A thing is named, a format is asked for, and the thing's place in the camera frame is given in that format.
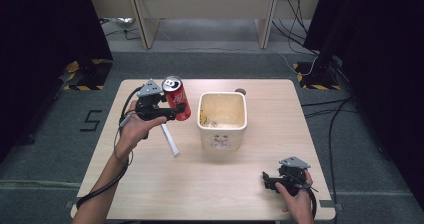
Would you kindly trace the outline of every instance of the can lid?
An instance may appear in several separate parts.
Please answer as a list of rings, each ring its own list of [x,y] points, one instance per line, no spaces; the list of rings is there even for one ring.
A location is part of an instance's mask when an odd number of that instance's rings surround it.
[[[180,78],[171,76],[171,77],[167,77],[162,82],[162,89],[164,91],[175,91],[175,90],[178,90],[178,88],[180,88],[181,85],[182,85],[182,82]]]

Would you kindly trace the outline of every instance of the black curtain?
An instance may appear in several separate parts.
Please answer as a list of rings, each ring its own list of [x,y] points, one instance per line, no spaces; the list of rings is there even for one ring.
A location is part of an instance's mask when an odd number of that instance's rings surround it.
[[[424,0],[355,0],[347,13],[343,1],[319,1],[305,46],[324,51],[335,17],[350,15],[332,54],[342,58],[365,120],[424,209]]]
[[[1,161],[67,64],[112,55],[91,0],[0,0],[0,6]]]

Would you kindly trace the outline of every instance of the white stick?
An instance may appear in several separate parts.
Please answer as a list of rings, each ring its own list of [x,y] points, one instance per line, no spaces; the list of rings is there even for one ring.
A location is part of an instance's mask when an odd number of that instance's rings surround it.
[[[162,124],[162,130],[163,133],[165,133],[166,139],[168,139],[168,144],[174,153],[174,157],[176,157],[180,153],[180,150],[178,150],[178,147],[175,145],[174,139],[172,139],[171,133],[169,132],[166,124]]]

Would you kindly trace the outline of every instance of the soda can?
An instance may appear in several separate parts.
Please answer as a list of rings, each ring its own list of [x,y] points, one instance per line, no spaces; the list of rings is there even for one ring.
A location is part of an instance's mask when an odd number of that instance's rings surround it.
[[[166,100],[168,101],[169,107],[181,108],[185,104],[184,112],[178,113],[175,119],[178,121],[187,120],[191,115],[190,105],[185,94],[183,82],[181,78],[177,76],[169,76],[162,82],[162,90],[165,93]]]

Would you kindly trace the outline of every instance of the wooden table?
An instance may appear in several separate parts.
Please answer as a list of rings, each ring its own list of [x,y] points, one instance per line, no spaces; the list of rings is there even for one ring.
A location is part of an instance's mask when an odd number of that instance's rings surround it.
[[[125,80],[116,95],[78,197],[93,187],[113,151],[118,119],[128,95],[147,80]],[[176,158],[160,127],[134,149],[134,161],[119,183],[108,219],[124,220],[286,220],[284,200],[265,189],[262,171],[278,176],[279,160],[297,156],[309,163],[319,192],[317,220],[329,220],[334,208],[294,85],[289,80],[183,80],[192,110],[186,121],[169,121],[180,149]],[[248,125],[238,151],[202,149],[196,125],[202,93],[247,92]]]

